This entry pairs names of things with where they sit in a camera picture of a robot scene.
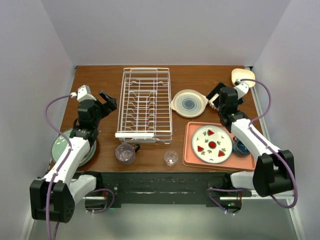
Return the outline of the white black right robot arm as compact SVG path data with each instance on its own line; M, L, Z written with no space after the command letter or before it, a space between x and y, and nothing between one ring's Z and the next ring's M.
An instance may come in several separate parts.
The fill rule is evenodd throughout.
M255 128L253 121L238 109L248 91L245 79L239 80L235 87L219 82L206 97L210 106L218 111L220 123L244 144L256 160L253 172L232 173L230 180L222 185L223 192L233 197L241 189L248 189L256 191L261 197L274 197L276 194L292 191L294 200L297 200L293 154L268 141Z

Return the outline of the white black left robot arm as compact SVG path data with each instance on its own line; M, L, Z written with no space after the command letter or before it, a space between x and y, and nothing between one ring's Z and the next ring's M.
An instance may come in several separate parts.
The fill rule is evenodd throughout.
M87 85L67 95L77 99L78 117L69 136L56 129L67 141L67 146L54 167L44 177L35 179L29 187L34 220L68 223L82 198L88 194L99 196L107 192L100 172L85 171L75 181L72 180L80 161L97 140L100 121L118 108L116 98L104 91L100 91L99 95L105 103L96 99Z

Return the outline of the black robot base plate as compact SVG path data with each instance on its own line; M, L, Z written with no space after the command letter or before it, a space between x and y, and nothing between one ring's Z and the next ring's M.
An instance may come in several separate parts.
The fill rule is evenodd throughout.
M227 172L103 172L103 186L113 193L98 192L84 197L87 210L100 210L124 204L205 205L215 202L228 210L239 210L249 190L231 189Z

